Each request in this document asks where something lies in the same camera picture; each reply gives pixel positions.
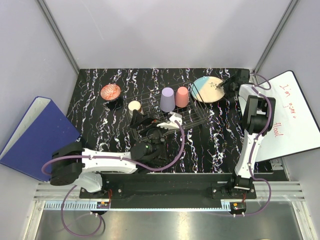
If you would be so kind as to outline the cream and blue plate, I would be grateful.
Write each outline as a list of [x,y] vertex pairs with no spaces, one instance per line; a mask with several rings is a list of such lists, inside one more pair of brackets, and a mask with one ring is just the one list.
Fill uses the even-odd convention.
[[223,80],[213,76],[203,76],[196,79],[190,87],[192,97],[202,103],[215,103],[221,100],[225,92],[219,87]]

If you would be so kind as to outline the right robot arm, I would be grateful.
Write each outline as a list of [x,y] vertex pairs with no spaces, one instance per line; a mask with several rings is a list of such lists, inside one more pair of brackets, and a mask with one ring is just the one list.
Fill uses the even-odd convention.
[[219,84],[227,96],[237,95],[244,99],[240,105],[242,112],[242,128],[244,142],[234,172],[228,182],[222,186],[221,192],[231,198],[242,198],[254,189],[254,167],[259,147],[268,132],[272,130],[276,99],[267,97],[259,90],[268,88],[250,82],[251,73],[248,69],[240,69],[230,78]]

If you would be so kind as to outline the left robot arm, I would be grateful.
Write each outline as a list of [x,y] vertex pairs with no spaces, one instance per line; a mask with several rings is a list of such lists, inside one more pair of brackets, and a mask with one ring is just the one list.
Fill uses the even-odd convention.
[[141,171],[161,172],[171,165],[167,162],[165,132],[178,128],[179,120],[171,112],[167,121],[137,110],[132,113],[132,129],[145,126],[142,135],[145,140],[136,141],[127,152],[103,152],[84,148],[74,141],[52,153],[52,159],[45,163],[42,172],[49,175],[52,186],[77,185],[103,198],[108,186],[103,173],[134,174]]

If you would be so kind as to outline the cream and brown mug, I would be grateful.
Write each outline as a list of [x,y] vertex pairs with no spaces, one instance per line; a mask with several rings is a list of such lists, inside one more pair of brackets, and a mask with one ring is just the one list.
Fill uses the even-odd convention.
[[143,113],[142,105],[137,100],[130,101],[127,107],[130,116],[133,115],[134,110],[137,110],[139,113]]

